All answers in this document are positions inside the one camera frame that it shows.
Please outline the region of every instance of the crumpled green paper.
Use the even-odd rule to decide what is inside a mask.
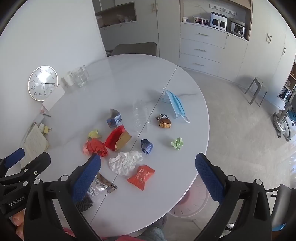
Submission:
[[[91,131],[89,133],[89,136],[88,136],[89,139],[94,139],[94,138],[98,138],[99,139],[101,137],[102,136],[99,134],[99,130],[98,129]]]
[[[177,138],[176,140],[172,141],[171,143],[172,147],[174,147],[177,150],[180,150],[183,146],[183,140],[181,137]]]

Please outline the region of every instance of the round table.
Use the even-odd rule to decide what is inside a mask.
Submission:
[[[44,182],[55,181],[83,165],[88,159],[82,152],[88,133],[98,129],[104,142],[111,132],[106,122],[110,109],[118,110],[121,124],[132,136],[118,152],[141,152],[141,139],[148,139],[154,147],[149,155],[143,154],[141,164],[153,168],[155,173],[142,191],[127,182],[126,177],[111,171],[108,160],[118,152],[108,150],[109,155],[102,158],[100,173],[118,188],[83,214],[100,236],[129,234],[170,211],[195,180],[195,156],[206,153],[209,140],[207,105],[195,81],[183,69],[161,58],[118,55],[95,62],[87,70],[88,83],[67,89],[50,110],[51,117],[45,117],[44,124],[52,128],[46,137],[51,165],[39,177]],[[190,123],[183,118],[174,119],[172,106],[160,101],[164,86],[181,99]],[[141,133],[134,127],[133,104],[138,100],[146,104],[151,120]],[[170,129],[158,126],[155,117],[160,114],[170,117]],[[184,146],[175,150],[171,142],[178,137],[183,139]],[[55,206],[64,224],[57,202]]]

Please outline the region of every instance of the crumpled white tissue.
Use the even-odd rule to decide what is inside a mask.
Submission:
[[[143,155],[138,151],[120,152],[117,157],[109,159],[109,166],[117,174],[129,176],[135,169],[136,163],[142,160]]]

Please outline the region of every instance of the blue gripper pad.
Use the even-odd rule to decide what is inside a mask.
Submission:
[[[101,158],[99,155],[93,154],[84,166],[77,168],[82,168],[82,172],[72,187],[72,200],[74,203],[82,201],[85,197],[88,188],[101,168]]]
[[[4,166],[6,168],[11,168],[14,164],[19,162],[22,158],[24,158],[24,156],[25,151],[24,149],[20,148],[5,158]]]
[[[203,153],[196,156],[195,167],[213,200],[222,203],[224,200],[224,185],[214,173],[212,169],[214,166]]]

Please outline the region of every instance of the clock face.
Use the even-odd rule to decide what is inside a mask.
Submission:
[[[44,101],[58,85],[56,71],[50,66],[41,66],[34,70],[28,82],[31,97]]]

